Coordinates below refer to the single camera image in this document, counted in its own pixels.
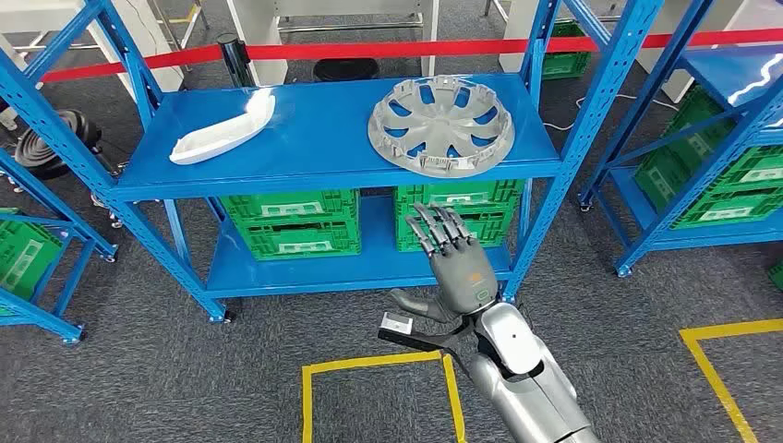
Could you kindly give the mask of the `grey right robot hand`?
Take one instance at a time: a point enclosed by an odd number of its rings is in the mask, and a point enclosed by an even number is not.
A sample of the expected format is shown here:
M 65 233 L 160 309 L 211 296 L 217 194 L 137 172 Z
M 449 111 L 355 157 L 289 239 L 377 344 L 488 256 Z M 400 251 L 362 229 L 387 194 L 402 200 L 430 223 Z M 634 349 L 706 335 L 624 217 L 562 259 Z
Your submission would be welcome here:
M 488 308 L 496 300 L 499 284 L 478 239 L 451 208 L 436 204 L 426 207 L 416 202 L 414 209 L 427 229 L 411 215 L 405 221 L 428 258 L 441 294 L 424 300 L 393 289 L 392 299 L 402 310 L 439 323 L 449 323 Z

